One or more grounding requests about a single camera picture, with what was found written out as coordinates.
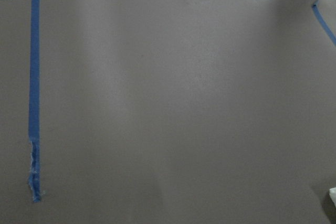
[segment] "gray surface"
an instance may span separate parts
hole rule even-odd
[[[336,48],[314,1],[41,0],[46,194],[18,182],[27,56],[24,113],[1,97],[24,150],[3,223],[335,222]],[[335,2],[320,10],[335,29]]]

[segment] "blue tape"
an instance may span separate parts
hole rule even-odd
[[[32,144],[32,159],[28,183],[33,192],[33,202],[40,197],[40,128],[39,128],[39,2],[31,0],[30,27],[30,84],[28,136]]]
[[[336,46],[336,37],[332,33],[332,31],[330,30],[330,28],[328,27],[327,23],[324,21],[322,15],[320,14],[319,9],[317,7],[318,3],[319,3],[319,0],[316,0],[315,3],[311,6],[311,8],[313,9],[314,14],[315,14],[317,20],[320,22],[321,26],[323,27],[323,29],[325,30],[325,32],[327,33],[327,35],[329,36],[329,38],[331,39],[331,41]]]

